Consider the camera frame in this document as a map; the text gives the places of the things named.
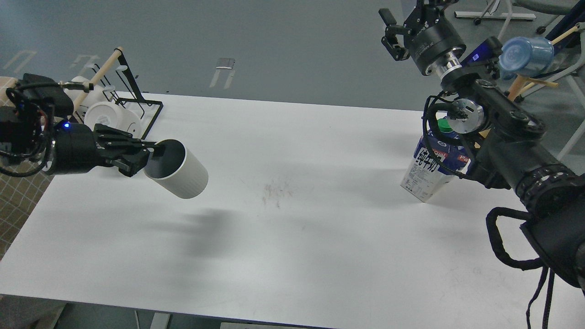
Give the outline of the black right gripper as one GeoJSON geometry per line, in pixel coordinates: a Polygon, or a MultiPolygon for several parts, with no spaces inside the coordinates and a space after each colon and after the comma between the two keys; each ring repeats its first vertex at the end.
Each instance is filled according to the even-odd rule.
{"type": "Polygon", "coordinates": [[[456,3],[456,0],[415,0],[402,24],[397,23],[389,8],[379,9],[378,14],[386,25],[382,45],[396,61],[412,58],[425,76],[446,55],[461,58],[466,44],[445,16],[445,9],[456,3]]]}

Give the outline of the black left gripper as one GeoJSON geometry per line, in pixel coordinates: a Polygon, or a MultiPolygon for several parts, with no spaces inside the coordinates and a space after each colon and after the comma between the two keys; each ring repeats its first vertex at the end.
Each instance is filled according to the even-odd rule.
{"type": "Polygon", "coordinates": [[[94,167],[117,167],[132,177],[146,166],[150,153],[164,154],[165,145],[135,139],[131,133],[103,124],[60,122],[53,127],[49,175],[85,174],[94,167]]]}

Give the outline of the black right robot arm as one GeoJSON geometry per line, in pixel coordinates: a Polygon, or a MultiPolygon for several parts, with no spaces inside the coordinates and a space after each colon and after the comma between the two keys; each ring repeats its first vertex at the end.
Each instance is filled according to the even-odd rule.
{"type": "Polygon", "coordinates": [[[485,218],[497,259],[523,271],[541,268],[536,299],[547,285],[542,327],[549,324],[554,277],[584,289],[584,176],[553,157],[540,141],[542,121],[514,100],[532,73],[508,68],[502,45],[491,36],[466,58],[459,33],[445,16],[452,0],[416,0],[404,23],[380,9],[386,29],[382,44],[396,60],[412,58],[419,71],[437,74],[441,92],[423,110],[422,140],[447,173],[487,189],[512,189],[526,210],[496,207],[485,218]],[[495,79],[516,73],[508,94],[495,79]]]}

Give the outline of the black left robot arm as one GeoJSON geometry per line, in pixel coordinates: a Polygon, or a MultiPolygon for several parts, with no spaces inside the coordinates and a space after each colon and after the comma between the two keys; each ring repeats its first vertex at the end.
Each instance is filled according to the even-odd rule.
{"type": "Polygon", "coordinates": [[[91,82],[56,82],[35,74],[7,87],[8,106],[1,107],[1,173],[15,178],[44,171],[47,175],[85,174],[94,167],[117,167],[131,177],[167,154],[163,143],[96,124],[67,120],[74,104],[65,90],[88,94],[91,82]]]}

